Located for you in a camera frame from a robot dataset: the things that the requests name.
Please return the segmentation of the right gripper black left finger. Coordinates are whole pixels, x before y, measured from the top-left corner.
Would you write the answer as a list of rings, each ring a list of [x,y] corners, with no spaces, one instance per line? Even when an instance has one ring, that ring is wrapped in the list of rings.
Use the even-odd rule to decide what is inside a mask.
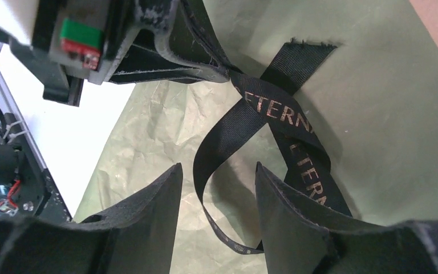
[[[175,164],[81,223],[0,217],[0,273],[169,273],[182,184]]]

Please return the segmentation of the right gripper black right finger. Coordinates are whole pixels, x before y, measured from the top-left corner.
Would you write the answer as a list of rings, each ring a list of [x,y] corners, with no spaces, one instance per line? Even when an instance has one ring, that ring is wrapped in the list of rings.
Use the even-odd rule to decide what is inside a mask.
[[[255,190],[269,273],[438,273],[438,220],[382,227],[353,219],[261,164]]]

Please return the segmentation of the aluminium frame rail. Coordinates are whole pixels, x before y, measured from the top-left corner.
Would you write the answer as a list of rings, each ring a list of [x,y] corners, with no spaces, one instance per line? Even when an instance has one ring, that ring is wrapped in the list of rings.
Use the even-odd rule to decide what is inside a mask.
[[[47,165],[31,134],[24,116],[13,98],[0,71],[0,109],[4,113],[8,126],[4,129],[4,137],[8,144],[21,142],[31,151],[40,170],[46,170]]]

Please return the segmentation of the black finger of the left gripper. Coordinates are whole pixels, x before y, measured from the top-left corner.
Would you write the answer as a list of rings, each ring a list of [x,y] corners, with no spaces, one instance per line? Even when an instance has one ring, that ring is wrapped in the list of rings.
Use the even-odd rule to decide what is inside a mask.
[[[203,1],[127,1],[109,81],[228,82],[230,61]]]

